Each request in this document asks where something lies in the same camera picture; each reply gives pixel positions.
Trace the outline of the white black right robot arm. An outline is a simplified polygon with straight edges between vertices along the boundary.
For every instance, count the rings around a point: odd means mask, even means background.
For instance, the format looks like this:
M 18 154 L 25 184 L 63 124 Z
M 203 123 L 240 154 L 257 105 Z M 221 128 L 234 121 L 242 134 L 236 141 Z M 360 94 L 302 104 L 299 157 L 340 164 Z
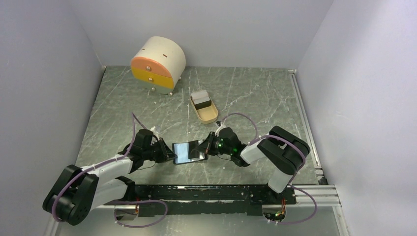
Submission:
M 265 191 L 266 199 L 276 204 L 284 197 L 284 189 L 292 183 L 298 171 L 305 165 L 311 152 L 310 146 L 285 129 L 274 126 L 267 134 L 245 144 L 229 127 L 210 132 L 202 143 L 193 147 L 192 154 L 228 155 L 239 167 L 247 167 L 266 158 L 274 167 L 273 175 Z

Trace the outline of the black leather card holder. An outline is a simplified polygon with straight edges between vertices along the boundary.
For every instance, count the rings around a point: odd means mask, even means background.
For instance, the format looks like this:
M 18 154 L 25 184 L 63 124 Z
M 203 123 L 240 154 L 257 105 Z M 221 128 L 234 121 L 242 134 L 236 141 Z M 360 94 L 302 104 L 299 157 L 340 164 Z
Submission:
M 173 143 L 172 149 L 176 155 L 173 163 L 181 165 L 208 160 L 207 154 L 197 150 L 202 142 L 202 140 L 194 140 L 186 143 Z

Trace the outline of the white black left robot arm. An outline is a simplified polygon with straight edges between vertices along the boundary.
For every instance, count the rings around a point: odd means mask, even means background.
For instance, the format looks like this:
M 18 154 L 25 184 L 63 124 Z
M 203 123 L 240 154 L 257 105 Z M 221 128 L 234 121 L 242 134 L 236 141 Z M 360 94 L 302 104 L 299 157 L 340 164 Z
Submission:
M 130 144 L 114 157 L 84 167 L 66 166 L 43 201 L 44 211 L 57 222 L 72 226 L 81 223 L 98 206 L 153 204 L 141 200 L 136 184 L 126 175 L 139 170 L 145 161 L 156 164 L 174 160 L 177 155 L 151 130 L 140 129 Z

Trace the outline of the credit card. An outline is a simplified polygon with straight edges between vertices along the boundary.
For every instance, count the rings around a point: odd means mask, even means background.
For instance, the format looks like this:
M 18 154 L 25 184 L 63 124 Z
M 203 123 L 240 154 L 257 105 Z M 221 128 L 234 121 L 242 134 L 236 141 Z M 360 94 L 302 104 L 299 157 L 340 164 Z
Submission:
M 203 161 L 203 160 L 207 160 L 207 158 L 208 156 L 205 153 L 199 152 L 199 151 L 192 151 L 188 155 L 188 159 L 190 162 Z

